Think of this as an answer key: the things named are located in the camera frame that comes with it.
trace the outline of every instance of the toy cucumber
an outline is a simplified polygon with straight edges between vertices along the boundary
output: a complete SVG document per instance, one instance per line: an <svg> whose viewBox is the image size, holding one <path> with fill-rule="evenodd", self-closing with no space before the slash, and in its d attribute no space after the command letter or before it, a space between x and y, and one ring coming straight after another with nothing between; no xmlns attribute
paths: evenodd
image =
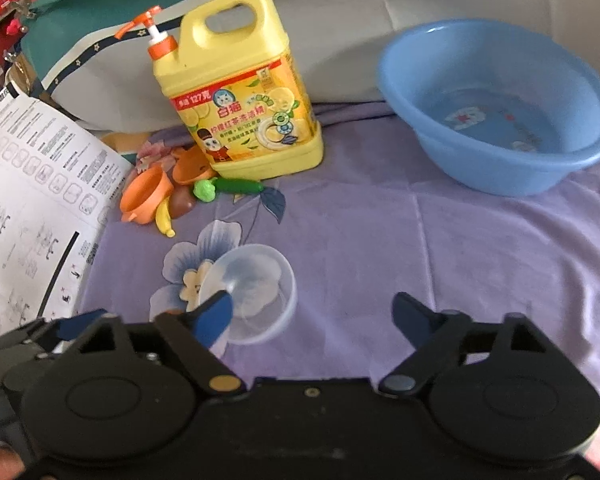
<svg viewBox="0 0 600 480"><path fill-rule="evenodd" d="M257 195L264 189L261 182L244 178L222 178L219 176L215 179L212 178L211 182L219 193Z"/></svg>

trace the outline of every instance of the toy banana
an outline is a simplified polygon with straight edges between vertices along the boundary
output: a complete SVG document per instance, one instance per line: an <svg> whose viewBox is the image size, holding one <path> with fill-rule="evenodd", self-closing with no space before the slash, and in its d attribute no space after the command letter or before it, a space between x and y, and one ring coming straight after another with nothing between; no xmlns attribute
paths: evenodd
<svg viewBox="0 0 600 480"><path fill-rule="evenodd" d="M176 235L176 231L171 227L171 216L169 215L169 198L167 197L155 210L155 224L158 226L158 230L165 236L173 238Z"/></svg>

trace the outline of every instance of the purple fabric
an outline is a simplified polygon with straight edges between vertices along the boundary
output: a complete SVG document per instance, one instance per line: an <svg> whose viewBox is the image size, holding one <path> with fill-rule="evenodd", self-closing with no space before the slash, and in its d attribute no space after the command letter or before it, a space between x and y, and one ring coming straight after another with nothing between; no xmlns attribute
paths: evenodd
<svg viewBox="0 0 600 480"><path fill-rule="evenodd" d="M523 312L600 391L600 164L539 196L501 198L445 176L384 104L331 106L319 118L323 163L268 183L286 197L281 224L257 198L227 195L175 221L173 239L111 221L82 307L147 320L150 297L168 285L165 255L221 219L240 223L241 244L248 234L280 250L299 286L284 333L228 346L224 361L247 380L378 380L412 351L390 316L403 290L485 322ZM189 140L179 128L162 136Z"/></svg>

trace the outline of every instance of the detergent bottle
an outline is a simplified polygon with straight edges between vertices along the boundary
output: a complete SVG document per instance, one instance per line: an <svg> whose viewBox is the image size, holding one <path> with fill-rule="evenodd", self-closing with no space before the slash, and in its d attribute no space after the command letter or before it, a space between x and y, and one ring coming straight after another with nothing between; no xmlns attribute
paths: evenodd
<svg viewBox="0 0 600 480"><path fill-rule="evenodd" d="M213 32L206 19L240 5L246 27ZM182 19L180 45L155 27L153 7L116 35L143 24L162 93L225 178L262 180L322 160L322 134L296 71L273 0L213 0Z"/></svg>

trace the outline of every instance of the instruction sheet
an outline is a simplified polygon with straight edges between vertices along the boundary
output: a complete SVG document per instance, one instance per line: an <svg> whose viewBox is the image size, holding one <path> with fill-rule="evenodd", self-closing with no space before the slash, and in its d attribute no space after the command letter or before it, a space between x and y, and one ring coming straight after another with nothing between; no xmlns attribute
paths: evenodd
<svg viewBox="0 0 600 480"><path fill-rule="evenodd" d="M130 170L52 107L0 93L0 335L72 315Z"/></svg>

